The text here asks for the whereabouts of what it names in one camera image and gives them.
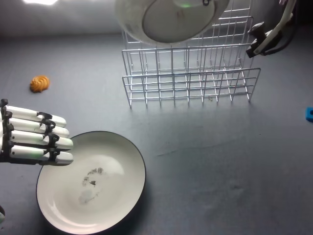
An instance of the dish rack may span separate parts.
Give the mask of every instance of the dish rack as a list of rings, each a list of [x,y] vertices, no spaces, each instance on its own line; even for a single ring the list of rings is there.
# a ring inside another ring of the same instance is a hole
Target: dish rack
[[[217,102],[246,95],[251,101],[260,75],[246,56],[253,26],[251,1],[231,0],[207,32],[176,47],[157,47],[134,40],[123,32],[126,76],[122,77],[130,108],[133,101],[198,98]]]

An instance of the metal wire rack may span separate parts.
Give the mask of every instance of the metal wire rack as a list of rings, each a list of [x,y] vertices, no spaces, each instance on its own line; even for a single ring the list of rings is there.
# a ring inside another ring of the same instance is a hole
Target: metal wire rack
[[[251,1],[231,0],[210,30],[177,47],[152,47],[123,33],[126,76],[123,84],[129,106],[133,101],[246,95],[250,101],[260,68],[246,56],[248,30],[253,25]]]

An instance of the orange swirl cookie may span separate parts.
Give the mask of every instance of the orange swirl cookie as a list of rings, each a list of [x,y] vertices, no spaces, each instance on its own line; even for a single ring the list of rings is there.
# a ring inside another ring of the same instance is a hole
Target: orange swirl cookie
[[[50,85],[50,80],[44,75],[39,75],[33,78],[30,83],[30,89],[32,92],[42,92],[47,90]]]

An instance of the blue object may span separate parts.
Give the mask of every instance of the blue object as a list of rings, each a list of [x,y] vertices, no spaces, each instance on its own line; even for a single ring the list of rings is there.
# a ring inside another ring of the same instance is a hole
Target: blue object
[[[307,108],[305,112],[305,119],[310,122],[313,122],[313,108],[312,107]]]

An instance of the gray wall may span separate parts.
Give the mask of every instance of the gray wall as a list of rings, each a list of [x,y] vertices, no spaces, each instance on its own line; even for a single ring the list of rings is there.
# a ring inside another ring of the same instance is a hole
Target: gray wall
[[[234,1],[235,9],[249,5],[249,0]],[[281,14],[278,0],[252,0],[252,3],[255,22],[277,22]],[[0,0],[0,35],[4,37],[118,32],[114,0],[59,0],[48,6]]]

